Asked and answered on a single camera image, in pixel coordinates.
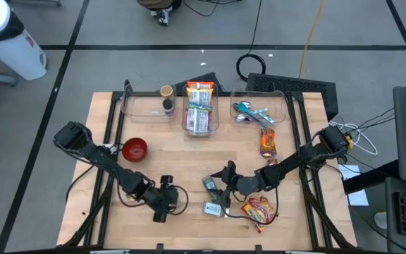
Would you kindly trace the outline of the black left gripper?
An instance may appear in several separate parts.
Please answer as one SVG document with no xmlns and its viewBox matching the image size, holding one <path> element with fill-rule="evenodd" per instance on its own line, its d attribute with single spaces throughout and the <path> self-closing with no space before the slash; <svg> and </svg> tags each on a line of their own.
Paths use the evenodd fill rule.
<svg viewBox="0 0 406 254">
<path fill-rule="evenodd" d="M 141 195 L 141 200 L 154 211 L 153 222 L 165 223 L 167 215 L 177 207 L 178 189 L 172 183 L 172 175 L 163 175 L 159 188 L 148 187 Z"/>
</svg>

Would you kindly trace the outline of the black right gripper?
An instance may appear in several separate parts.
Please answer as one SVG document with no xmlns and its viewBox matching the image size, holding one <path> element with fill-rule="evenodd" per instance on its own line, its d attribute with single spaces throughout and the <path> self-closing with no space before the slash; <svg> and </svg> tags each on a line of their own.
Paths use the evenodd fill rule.
<svg viewBox="0 0 406 254">
<path fill-rule="evenodd" d="M 243 176 L 236 172 L 236 165 L 233 161 L 228 161 L 227 165 L 219 172 L 211 175 L 213 178 L 220 178 L 226 189 L 222 192 L 212 192 L 211 199 L 214 203 L 220 203 L 223 208 L 230 207 L 230 194 L 234 191 L 243 196 L 248 196 L 259 191 L 259 182 L 254 176 Z"/>
</svg>

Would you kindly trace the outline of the green spice jar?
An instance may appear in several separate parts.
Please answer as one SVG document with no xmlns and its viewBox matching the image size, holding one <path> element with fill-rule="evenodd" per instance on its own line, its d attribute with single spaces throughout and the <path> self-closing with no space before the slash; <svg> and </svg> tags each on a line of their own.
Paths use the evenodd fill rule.
<svg viewBox="0 0 406 254">
<path fill-rule="evenodd" d="M 219 203 L 221 192 L 216 187 L 216 184 L 211 176 L 206 176 L 202 179 L 202 183 L 211 198 L 213 203 Z"/>
</svg>

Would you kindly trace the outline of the green ramen packet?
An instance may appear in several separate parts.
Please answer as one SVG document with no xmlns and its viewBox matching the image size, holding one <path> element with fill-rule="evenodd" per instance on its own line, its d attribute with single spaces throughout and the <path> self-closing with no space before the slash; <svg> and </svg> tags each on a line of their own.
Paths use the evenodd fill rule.
<svg viewBox="0 0 406 254">
<path fill-rule="evenodd" d="M 209 110 L 190 107 L 187 109 L 186 130 L 190 135 L 209 134 Z"/>
</svg>

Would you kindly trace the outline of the teal plastic utensil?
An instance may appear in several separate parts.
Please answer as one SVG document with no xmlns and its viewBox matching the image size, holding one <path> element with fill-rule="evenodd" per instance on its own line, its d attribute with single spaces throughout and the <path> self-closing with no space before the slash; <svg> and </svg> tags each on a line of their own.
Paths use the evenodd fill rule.
<svg viewBox="0 0 406 254">
<path fill-rule="evenodd" d="M 244 104 L 241 104 L 241 103 L 234 103 L 233 104 L 233 107 L 235 108 L 235 109 L 237 109 L 239 112 L 242 112 L 242 113 L 244 113 L 244 114 L 246 114 L 246 115 L 249 115 L 249 116 L 254 116 L 254 117 L 256 117 L 251 111 L 249 111 L 248 110 L 248 108 L 244 105 Z"/>
</svg>

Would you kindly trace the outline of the thin teal-handled spoon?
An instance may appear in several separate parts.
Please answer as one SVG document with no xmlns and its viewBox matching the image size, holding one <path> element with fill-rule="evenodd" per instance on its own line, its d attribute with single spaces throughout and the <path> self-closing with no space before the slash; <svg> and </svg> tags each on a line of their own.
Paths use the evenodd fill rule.
<svg viewBox="0 0 406 254">
<path fill-rule="evenodd" d="M 263 108 L 263 109 L 259 109 L 256 110 L 255 113 L 260 115 L 263 119 L 265 119 L 267 122 L 269 123 L 275 123 L 275 121 L 269 116 L 266 115 L 265 112 L 267 112 L 269 109 L 268 108 Z"/>
</svg>

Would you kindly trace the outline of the black-lid spice jar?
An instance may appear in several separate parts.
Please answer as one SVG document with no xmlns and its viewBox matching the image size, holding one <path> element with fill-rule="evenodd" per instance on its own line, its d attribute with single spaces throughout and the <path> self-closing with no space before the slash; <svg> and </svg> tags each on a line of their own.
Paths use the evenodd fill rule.
<svg viewBox="0 0 406 254">
<path fill-rule="evenodd" d="M 162 102 L 162 106 L 164 108 L 165 116 L 168 118 L 173 117 L 175 109 L 173 101 L 171 99 L 165 99 Z"/>
</svg>

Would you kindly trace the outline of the orange ramen packet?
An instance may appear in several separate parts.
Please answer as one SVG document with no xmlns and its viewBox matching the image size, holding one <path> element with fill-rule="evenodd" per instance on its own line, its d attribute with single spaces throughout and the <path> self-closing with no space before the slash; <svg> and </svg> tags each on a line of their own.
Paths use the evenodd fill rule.
<svg viewBox="0 0 406 254">
<path fill-rule="evenodd" d="M 214 88 L 214 82 L 187 81 L 188 90 L 211 90 Z"/>
</svg>

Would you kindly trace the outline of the tan round cup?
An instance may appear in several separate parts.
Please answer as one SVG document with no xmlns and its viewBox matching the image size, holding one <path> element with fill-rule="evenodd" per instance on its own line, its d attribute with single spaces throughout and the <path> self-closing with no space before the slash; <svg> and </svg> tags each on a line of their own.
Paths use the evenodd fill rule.
<svg viewBox="0 0 406 254">
<path fill-rule="evenodd" d="M 175 94 L 175 90 L 171 85 L 162 86 L 159 92 L 164 99 L 172 99 Z"/>
</svg>

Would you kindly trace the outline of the white-label spice jar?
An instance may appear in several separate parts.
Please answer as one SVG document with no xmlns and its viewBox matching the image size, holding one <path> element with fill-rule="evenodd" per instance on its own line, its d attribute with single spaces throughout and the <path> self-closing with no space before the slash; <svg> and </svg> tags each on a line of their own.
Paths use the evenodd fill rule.
<svg viewBox="0 0 406 254">
<path fill-rule="evenodd" d="M 208 214 L 211 216 L 220 217 L 223 215 L 223 209 L 220 205 L 212 203 L 212 202 L 205 202 L 203 204 L 202 211 L 204 214 Z"/>
</svg>

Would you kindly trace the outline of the red ramen packet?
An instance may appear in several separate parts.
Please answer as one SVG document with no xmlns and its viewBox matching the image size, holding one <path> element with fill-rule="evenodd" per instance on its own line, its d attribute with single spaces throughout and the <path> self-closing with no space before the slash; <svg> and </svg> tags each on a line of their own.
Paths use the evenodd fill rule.
<svg viewBox="0 0 406 254">
<path fill-rule="evenodd" d="M 259 233 L 262 233 L 266 225 L 271 224 L 279 215 L 277 209 L 264 196 L 249 198 L 241 210 L 253 221 Z"/>
</svg>

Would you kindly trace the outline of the red and black bowl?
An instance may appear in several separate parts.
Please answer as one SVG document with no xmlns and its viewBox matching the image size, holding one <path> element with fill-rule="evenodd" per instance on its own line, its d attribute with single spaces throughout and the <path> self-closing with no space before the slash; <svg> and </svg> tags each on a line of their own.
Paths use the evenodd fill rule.
<svg viewBox="0 0 406 254">
<path fill-rule="evenodd" d="M 147 143 L 141 138 L 131 138 L 122 147 L 122 155 L 129 162 L 140 162 L 147 155 Z"/>
</svg>

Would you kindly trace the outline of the wide clear plastic bin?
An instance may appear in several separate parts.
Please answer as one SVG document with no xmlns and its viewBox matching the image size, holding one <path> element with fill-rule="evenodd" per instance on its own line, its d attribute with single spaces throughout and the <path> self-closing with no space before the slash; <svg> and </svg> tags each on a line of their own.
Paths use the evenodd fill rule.
<svg viewBox="0 0 406 254">
<path fill-rule="evenodd" d="M 171 99 L 176 108 L 177 89 L 172 85 L 175 94 Z M 121 111 L 130 120 L 135 122 L 149 123 L 169 123 L 173 122 L 175 116 L 168 118 L 165 116 L 162 102 L 164 98 L 160 94 L 160 89 L 153 92 L 136 92 L 130 83 L 126 83 L 123 91 Z"/>
<path fill-rule="evenodd" d="M 233 104 L 241 103 L 242 101 L 247 101 L 252 104 L 252 107 L 256 110 L 268 108 L 269 110 L 265 112 L 266 115 L 269 115 L 275 123 L 269 123 L 263 119 L 258 114 L 253 114 L 258 117 L 261 121 L 264 121 L 268 124 L 268 128 L 275 129 L 279 123 L 285 121 L 286 119 L 286 110 L 287 104 L 284 98 L 284 94 L 281 91 L 275 92 L 255 92 L 255 91 L 237 91 L 233 90 L 230 94 L 230 123 L 235 127 L 242 128 L 253 128 L 261 129 L 259 123 L 254 122 L 237 122 L 235 117 L 238 114 L 244 114 L 239 112 L 233 107 Z"/>
</svg>

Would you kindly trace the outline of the white paper sheet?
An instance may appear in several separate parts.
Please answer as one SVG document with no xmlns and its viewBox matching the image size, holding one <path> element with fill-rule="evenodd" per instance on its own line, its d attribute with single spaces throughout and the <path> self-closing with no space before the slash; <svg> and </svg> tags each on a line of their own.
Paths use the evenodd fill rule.
<svg viewBox="0 0 406 254">
<path fill-rule="evenodd" d="M 355 176 L 359 176 L 361 174 L 361 172 L 359 171 L 359 167 L 357 165 L 340 164 L 338 168 L 341 171 L 342 178 L 344 181 L 351 179 Z M 365 190 L 359 190 L 357 192 L 349 194 L 348 200 L 350 201 L 350 204 L 352 206 L 367 207 L 369 205 L 369 201 L 367 199 L 367 194 Z"/>
</svg>

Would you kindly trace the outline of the person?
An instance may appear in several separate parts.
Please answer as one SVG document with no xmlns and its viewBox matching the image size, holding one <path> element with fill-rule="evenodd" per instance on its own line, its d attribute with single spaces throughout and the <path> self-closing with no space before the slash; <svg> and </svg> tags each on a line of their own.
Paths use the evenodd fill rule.
<svg viewBox="0 0 406 254">
<path fill-rule="evenodd" d="M 151 16 L 162 26 L 169 26 L 170 12 L 178 9 L 183 0 L 136 0 L 139 5 L 148 9 Z"/>
</svg>

